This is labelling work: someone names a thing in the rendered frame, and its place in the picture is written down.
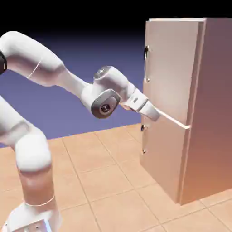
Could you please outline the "light wood cabinet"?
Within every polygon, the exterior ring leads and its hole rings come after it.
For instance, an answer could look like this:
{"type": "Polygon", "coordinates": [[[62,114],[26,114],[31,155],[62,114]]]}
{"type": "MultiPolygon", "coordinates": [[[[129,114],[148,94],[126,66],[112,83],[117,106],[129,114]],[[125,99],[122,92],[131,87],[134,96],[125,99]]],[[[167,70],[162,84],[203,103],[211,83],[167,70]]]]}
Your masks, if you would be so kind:
{"type": "Polygon", "coordinates": [[[205,20],[183,148],[179,204],[232,188],[232,18],[205,20]]]}

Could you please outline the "short light wood door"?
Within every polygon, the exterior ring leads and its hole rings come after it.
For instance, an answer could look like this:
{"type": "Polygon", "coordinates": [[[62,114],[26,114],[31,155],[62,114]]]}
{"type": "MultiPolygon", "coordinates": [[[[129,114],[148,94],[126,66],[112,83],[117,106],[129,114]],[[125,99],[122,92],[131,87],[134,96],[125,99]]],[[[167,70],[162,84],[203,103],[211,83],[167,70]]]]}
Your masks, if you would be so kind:
{"type": "Polygon", "coordinates": [[[140,164],[174,201],[179,198],[179,178],[185,138],[189,128],[179,126],[164,116],[154,122],[142,117],[146,125],[146,153],[140,164]]]}

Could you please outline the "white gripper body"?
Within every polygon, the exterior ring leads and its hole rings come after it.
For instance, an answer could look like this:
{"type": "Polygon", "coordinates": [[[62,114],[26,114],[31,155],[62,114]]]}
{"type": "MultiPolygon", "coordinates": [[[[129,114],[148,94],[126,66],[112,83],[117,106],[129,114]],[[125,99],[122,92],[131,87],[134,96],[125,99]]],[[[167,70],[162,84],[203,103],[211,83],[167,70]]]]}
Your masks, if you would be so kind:
{"type": "Polygon", "coordinates": [[[146,101],[138,112],[152,121],[157,121],[160,117],[159,112],[149,100],[146,101]]]}

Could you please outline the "tall light wood door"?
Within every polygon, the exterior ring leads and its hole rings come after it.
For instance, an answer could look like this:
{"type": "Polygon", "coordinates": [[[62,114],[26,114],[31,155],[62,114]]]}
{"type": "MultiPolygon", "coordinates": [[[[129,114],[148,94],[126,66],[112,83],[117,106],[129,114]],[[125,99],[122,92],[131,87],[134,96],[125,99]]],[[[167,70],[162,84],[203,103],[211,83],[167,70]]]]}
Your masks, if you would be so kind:
{"type": "Polygon", "coordinates": [[[202,45],[205,18],[164,18],[146,22],[149,46],[144,92],[163,114],[190,125],[191,94],[202,45]]]}

